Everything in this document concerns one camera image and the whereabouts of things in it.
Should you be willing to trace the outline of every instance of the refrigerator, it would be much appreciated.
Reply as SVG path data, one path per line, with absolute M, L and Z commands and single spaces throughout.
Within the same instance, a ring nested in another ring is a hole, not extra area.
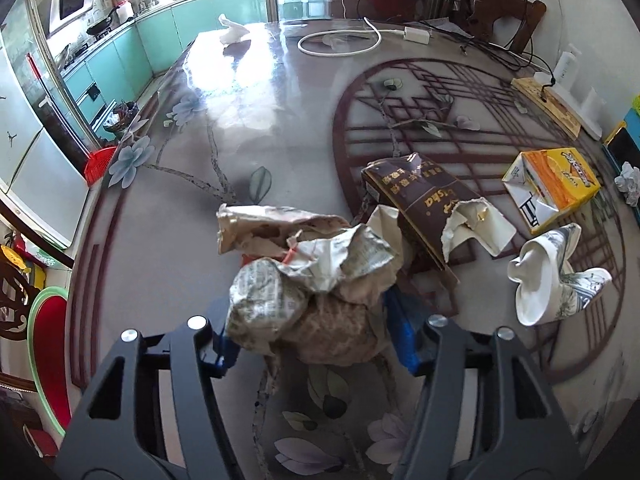
M 68 248 L 87 193 L 22 92 L 0 35 L 0 200 L 34 231 Z

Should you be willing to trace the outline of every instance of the wooden chair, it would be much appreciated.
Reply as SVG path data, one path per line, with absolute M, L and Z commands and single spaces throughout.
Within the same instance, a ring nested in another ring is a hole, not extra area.
M 511 16 L 522 20 L 510 46 L 511 51 L 521 54 L 545 12 L 546 5 L 539 0 L 533 3 L 526 0 L 449 0 L 445 15 L 465 32 L 484 41 L 491 41 L 494 23 L 499 18 Z

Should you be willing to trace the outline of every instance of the crumpled paper ball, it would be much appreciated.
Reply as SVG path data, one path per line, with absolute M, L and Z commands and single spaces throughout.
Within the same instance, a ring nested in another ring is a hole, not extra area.
M 627 205 L 636 207 L 640 198 L 640 170 L 625 162 L 620 176 L 617 176 L 614 182 L 618 190 L 625 194 Z

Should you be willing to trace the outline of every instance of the yellow box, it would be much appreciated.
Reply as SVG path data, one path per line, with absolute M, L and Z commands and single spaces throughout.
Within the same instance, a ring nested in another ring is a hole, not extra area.
M 600 190 L 593 170 L 575 148 L 522 152 L 502 182 L 534 235 Z

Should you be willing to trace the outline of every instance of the black wok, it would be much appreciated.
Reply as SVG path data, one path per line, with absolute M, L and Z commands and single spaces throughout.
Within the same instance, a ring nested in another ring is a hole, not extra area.
M 99 22 L 94 23 L 91 27 L 89 27 L 86 30 L 86 33 L 89 36 L 98 36 L 99 34 L 102 34 L 111 25 L 112 16 L 116 10 L 118 10 L 118 7 L 113 7 L 113 9 L 111 9 L 111 12 L 107 15 L 106 18 L 103 18 Z

